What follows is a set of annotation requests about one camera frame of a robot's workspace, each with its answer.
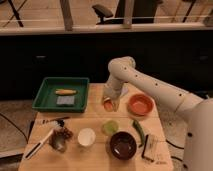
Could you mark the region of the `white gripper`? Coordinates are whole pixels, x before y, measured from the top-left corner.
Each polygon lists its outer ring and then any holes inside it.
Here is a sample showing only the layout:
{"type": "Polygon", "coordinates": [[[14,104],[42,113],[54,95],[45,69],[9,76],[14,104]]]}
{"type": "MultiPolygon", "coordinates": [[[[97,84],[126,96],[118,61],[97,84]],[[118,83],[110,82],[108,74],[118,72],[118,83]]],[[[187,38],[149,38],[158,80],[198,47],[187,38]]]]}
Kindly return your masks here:
{"type": "Polygon", "coordinates": [[[121,87],[113,87],[108,84],[104,85],[103,88],[103,98],[102,105],[105,107],[108,101],[108,98],[113,100],[113,111],[117,111],[119,108],[119,98],[121,95],[122,88],[121,87]]]}

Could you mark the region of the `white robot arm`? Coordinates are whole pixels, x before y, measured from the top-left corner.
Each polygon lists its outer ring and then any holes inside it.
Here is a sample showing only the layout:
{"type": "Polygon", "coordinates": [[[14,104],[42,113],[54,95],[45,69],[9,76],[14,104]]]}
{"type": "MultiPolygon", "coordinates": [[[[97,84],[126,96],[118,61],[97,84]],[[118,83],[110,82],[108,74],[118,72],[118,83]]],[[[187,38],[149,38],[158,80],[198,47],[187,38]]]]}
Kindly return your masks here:
{"type": "Polygon", "coordinates": [[[151,96],[181,116],[188,124],[182,171],[213,171],[213,98],[203,99],[135,69],[130,56],[114,58],[108,63],[109,78],[102,99],[110,99],[118,110],[125,82],[151,96]]]}

